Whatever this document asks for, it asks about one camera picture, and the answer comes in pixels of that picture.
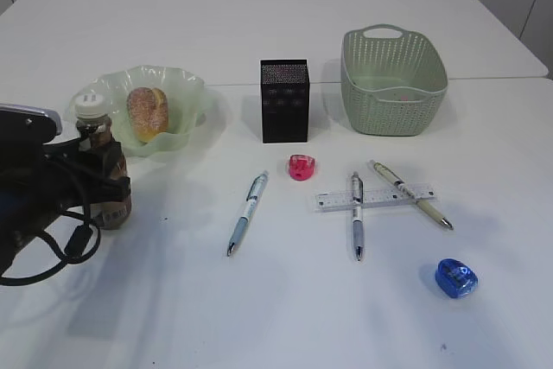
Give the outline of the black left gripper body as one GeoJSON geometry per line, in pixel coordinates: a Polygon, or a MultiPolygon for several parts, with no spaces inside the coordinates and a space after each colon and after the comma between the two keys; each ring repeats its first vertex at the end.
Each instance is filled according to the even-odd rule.
{"type": "Polygon", "coordinates": [[[78,176],[47,158],[38,143],[1,142],[1,264],[16,255],[62,213],[86,204],[78,176]]]}

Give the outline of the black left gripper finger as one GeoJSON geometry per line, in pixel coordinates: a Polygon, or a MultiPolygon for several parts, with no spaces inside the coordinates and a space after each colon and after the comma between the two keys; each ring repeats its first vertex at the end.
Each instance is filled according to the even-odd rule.
{"type": "Polygon", "coordinates": [[[95,175],[122,175],[123,151],[115,139],[94,146],[90,137],[43,146],[47,156],[78,171],[95,175]]]}
{"type": "Polygon", "coordinates": [[[130,196],[130,177],[86,179],[83,187],[89,203],[123,202],[130,196]]]}

